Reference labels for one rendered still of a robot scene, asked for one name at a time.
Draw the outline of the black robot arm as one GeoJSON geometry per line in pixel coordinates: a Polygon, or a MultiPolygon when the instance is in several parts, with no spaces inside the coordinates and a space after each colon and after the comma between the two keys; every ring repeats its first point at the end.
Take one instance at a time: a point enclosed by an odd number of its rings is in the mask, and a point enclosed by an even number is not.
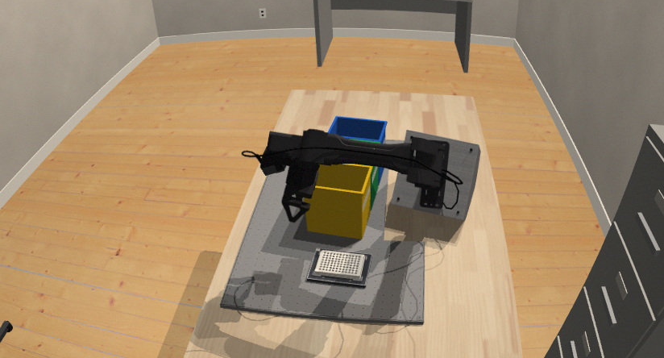
{"type": "Polygon", "coordinates": [[[303,131],[303,136],[270,131],[268,146],[263,154],[301,146],[324,148],[304,148],[262,156],[260,168],[264,175],[283,172],[287,165],[289,168],[285,183],[301,187],[304,169],[318,171],[320,164],[330,166],[332,164],[365,164],[382,167],[407,175],[407,182],[425,184],[414,184],[415,187],[421,188],[421,207],[434,209],[443,207],[446,179],[409,158],[419,160],[438,173],[446,174],[442,171],[442,168],[447,170],[448,165],[450,144],[446,141],[413,137],[412,143],[378,144],[348,139],[316,129],[303,131]],[[413,155],[414,150],[416,150],[416,156],[413,155]],[[295,158],[303,168],[296,165],[295,158]],[[427,194],[425,194],[426,190],[427,194]],[[439,191],[440,196],[438,196],[439,191]],[[438,206],[435,206],[436,204],[438,206]]]}

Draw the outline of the green bin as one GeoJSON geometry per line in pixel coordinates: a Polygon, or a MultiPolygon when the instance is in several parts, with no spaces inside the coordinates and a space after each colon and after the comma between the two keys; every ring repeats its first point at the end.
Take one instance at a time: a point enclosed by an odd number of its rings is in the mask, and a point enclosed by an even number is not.
{"type": "MultiPolygon", "coordinates": [[[[361,140],[361,139],[355,139],[359,141],[367,141],[367,142],[373,142],[373,143],[380,143],[376,141],[368,141],[368,140],[361,140]]],[[[378,190],[378,180],[379,180],[379,167],[372,166],[372,171],[371,171],[371,208],[373,206],[373,203],[375,201],[376,193],[378,190]]]]}

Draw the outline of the white well plate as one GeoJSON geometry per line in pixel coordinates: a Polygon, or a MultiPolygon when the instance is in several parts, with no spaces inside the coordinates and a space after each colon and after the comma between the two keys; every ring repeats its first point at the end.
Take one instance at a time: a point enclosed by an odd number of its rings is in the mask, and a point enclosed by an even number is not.
{"type": "Polygon", "coordinates": [[[360,280],[364,261],[361,254],[322,250],[314,274],[360,280]]]}

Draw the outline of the yellow open-top bin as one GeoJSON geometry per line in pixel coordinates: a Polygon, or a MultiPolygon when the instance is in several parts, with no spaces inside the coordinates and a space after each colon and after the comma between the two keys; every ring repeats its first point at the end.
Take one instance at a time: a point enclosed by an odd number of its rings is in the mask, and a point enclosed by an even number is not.
{"type": "Polygon", "coordinates": [[[371,213],[372,166],[320,164],[305,213],[307,230],[362,239],[371,213]]]}

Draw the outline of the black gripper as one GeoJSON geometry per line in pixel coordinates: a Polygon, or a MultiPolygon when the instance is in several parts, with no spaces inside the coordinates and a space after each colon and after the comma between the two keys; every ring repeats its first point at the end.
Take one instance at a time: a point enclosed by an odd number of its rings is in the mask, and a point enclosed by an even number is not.
{"type": "Polygon", "coordinates": [[[286,184],[284,189],[284,195],[282,197],[282,205],[286,211],[289,222],[295,223],[304,213],[306,213],[310,208],[310,203],[303,202],[302,198],[311,199],[313,196],[313,191],[315,189],[318,177],[318,171],[304,169],[304,174],[301,181],[301,187],[286,184]],[[292,197],[296,195],[296,197],[292,197]],[[291,210],[289,206],[296,206],[300,208],[300,211],[296,214],[295,217],[292,217],[291,210]]]}

